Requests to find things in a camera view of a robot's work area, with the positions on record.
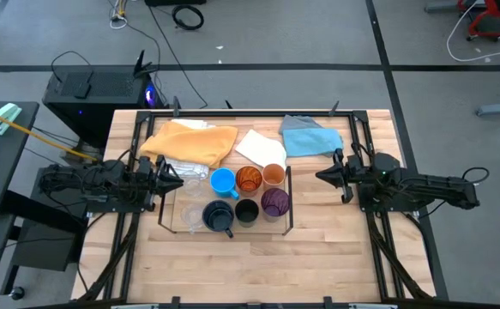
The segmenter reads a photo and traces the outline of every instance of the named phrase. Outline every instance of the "white cloth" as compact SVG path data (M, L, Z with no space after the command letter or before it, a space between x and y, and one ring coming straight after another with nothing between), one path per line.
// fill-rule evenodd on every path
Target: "white cloth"
M213 128L214 125L208 125L204 120L193 120L193 119L173 119L174 123L182 124L188 126L191 129L207 129ZM195 176L199 175L201 179L205 179L209 174L209 167L203 164L185 162L185 161L177 161L172 158L166 158L166 162L170 163L172 167L175 169L175 172L181 178L183 176Z
M286 150L282 143L266 138L254 130L244 136L236 151L260 167L276 163L286 170Z

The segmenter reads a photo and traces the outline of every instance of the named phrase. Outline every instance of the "orange cup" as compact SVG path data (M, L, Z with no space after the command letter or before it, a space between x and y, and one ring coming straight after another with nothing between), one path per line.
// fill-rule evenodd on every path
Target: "orange cup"
M236 173L236 185L245 197L255 196L262 180L261 173L255 167L242 167Z
M269 164L263 168L263 186L265 190L271 188L280 188L284 190L284 179L286 178L286 171L284 167L278 164Z

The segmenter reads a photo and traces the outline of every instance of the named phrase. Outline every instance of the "blue cloth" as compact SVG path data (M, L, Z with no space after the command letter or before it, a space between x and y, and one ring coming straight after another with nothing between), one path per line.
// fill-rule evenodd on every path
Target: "blue cloth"
M282 135L288 157L322 155L343 148L336 129L284 130Z

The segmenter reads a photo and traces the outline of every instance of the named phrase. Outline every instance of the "wooden tabletop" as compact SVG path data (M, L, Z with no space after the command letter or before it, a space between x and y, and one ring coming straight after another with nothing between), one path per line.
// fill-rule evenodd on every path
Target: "wooden tabletop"
M401 160L389 110L369 110L368 116L376 151ZM116 159L130 147L135 118L136 111L116 111L106 159ZM238 127L236 144L250 129L281 141L280 117L201 119ZM352 141L345 118L314 119L326 128L337 129L345 145ZM157 119L154 132L168 120ZM143 125L140 143L145 132ZM359 136L364 140L362 130ZM221 165L234 171L253 165L235 147ZM345 147L344 153L351 155L352 151ZM157 224L157 211L143 213L129 302L170 302L172 296L180 296L183 303L322 302L323 296L332 296L335 302L379 301L370 236L357 197L342 204L341 190L315 177L315 172L332 165L331 158L289 158L287 164L292 167L294 213L294 229L287 236L237 234L228 239L223 233L173 234ZM389 217L400 261L425 292L434 294L419 230L402 214ZM88 232L80 261L88 285L109 260L116 219L116 214L106 215ZM394 296L385 258L383 263L389 295ZM117 269L113 295L118 295L122 269L122 265ZM77 278L72 297L83 292Z

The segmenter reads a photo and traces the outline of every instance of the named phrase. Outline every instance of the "orange cloth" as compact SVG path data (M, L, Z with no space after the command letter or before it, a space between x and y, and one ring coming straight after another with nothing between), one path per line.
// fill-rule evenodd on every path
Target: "orange cloth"
M191 129L172 121L163 124L155 136L141 145L141 154L152 162L158 155L218 168L221 160L231 151L238 129L218 126Z

